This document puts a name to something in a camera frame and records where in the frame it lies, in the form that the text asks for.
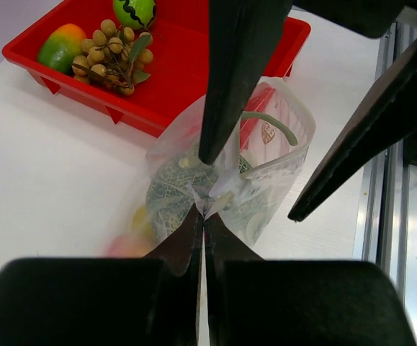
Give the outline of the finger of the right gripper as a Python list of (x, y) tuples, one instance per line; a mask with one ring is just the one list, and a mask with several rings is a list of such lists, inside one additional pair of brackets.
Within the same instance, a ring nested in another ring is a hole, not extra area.
[(209, 2), (209, 79), (199, 159), (212, 164), (227, 143), (283, 33), (285, 0)]
[(370, 159), (417, 132), (417, 38), (375, 81), (288, 217), (305, 220)]

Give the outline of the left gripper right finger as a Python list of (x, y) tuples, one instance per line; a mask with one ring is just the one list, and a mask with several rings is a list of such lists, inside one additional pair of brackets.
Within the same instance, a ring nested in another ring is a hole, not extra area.
[(371, 262), (266, 260), (204, 223), (212, 345), (414, 345), (398, 294)]

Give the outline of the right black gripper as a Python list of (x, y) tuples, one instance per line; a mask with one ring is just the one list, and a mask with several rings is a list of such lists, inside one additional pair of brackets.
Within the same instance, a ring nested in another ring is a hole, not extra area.
[(365, 37), (379, 38), (397, 19), (406, 1), (298, 0), (293, 4)]

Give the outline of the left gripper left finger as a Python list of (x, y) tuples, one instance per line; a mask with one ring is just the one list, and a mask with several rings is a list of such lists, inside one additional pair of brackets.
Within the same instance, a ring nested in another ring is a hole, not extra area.
[(141, 258), (28, 257), (0, 270), (0, 345), (196, 345), (203, 219)]

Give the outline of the clear zip top bag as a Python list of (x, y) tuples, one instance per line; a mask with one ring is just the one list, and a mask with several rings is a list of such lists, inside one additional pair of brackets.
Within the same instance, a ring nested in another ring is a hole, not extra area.
[(290, 191), (315, 133), (308, 108), (280, 77), (262, 77), (212, 164), (199, 159), (205, 99), (199, 98), (138, 161), (108, 257), (142, 257), (170, 236), (191, 208), (220, 216), (253, 246)]

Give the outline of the green netted melon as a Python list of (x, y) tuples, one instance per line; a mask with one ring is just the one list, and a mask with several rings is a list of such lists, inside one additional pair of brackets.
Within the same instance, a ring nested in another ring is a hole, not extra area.
[(300, 117), (291, 109), (243, 113), (214, 164), (198, 158), (201, 124), (201, 110), (184, 111), (147, 152), (148, 222), (165, 239), (195, 206), (251, 246), (302, 170), (308, 137)]

